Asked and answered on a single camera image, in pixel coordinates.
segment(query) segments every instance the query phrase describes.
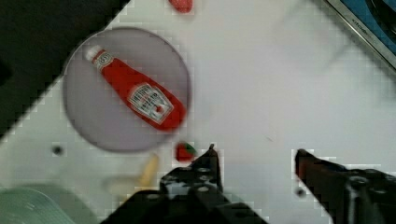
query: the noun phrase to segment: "strawberry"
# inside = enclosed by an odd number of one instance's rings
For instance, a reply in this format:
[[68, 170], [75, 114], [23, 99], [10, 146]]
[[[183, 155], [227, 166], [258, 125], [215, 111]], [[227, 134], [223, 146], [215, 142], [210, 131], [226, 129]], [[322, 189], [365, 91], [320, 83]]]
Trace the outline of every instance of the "strawberry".
[[169, 2], [181, 13], [188, 13], [192, 9], [192, 0], [169, 0]]
[[196, 151], [192, 146], [190, 146], [188, 143], [181, 142], [177, 144], [175, 159], [180, 162], [192, 161], [194, 159], [195, 153]]

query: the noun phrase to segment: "gray plate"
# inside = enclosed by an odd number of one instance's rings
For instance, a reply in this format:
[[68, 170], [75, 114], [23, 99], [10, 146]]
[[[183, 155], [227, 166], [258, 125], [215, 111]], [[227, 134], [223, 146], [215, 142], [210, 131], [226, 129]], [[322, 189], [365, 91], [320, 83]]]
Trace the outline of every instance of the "gray plate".
[[77, 132], [90, 143], [112, 151], [137, 151], [159, 145], [164, 133], [136, 116], [102, 75], [84, 59], [100, 45], [132, 68], [153, 78], [188, 108], [191, 80], [177, 51], [159, 36], [136, 28], [106, 30], [91, 36], [64, 69], [64, 107]]

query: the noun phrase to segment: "white table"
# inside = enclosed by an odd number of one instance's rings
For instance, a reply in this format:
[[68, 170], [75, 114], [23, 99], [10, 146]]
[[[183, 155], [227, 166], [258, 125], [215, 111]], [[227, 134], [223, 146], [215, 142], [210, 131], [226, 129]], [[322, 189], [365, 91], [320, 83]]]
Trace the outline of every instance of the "white table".
[[[107, 27], [157, 33], [193, 74], [193, 109], [174, 142], [161, 146], [158, 177], [178, 166], [178, 139], [200, 149], [215, 142], [225, 189], [259, 215], [324, 224], [329, 218], [312, 195], [293, 193], [295, 149], [349, 168], [396, 171], [395, 82], [311, 1], [195, 0], [191, 14], [163, 0], [134, 0]], [[149, 154], [114, 154], [81, 139], [65, 117], [61, 84], [3, 139], [0, 184], [55, 182], [103, 218], [115, 208], [103, 180], [137, 175]], [[52, 144], [67, 155], [53, 157]]]

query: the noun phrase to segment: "red ketchup bottle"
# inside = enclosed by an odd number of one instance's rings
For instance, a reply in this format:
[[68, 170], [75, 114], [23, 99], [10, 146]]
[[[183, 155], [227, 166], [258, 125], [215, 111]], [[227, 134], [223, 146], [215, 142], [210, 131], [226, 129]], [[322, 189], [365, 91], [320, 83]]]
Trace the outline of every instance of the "red ketchup bottle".
[[160, 84], [114, 58], [100, 46], [90, 48], [86, 59], [138, 117], [161, 131], [177, 128], [186, 115], [183, 104]]

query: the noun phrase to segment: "bottle label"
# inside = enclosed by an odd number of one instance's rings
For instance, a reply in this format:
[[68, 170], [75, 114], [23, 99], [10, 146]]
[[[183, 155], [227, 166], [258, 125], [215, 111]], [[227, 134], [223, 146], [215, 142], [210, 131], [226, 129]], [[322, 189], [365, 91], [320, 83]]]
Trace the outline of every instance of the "bottle label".
[[135, 88], [128, 101], [135, 111], [158, 124], [162, 124], [174, 108], [160, 89], [148, 83]]
[[111, 64], [113, 60], [114, 57], [111, 54], [103, 51], [103, 53], [96, 58], [93, 64], [99, 69], [99, 71], [102, 71], [102, 69]]

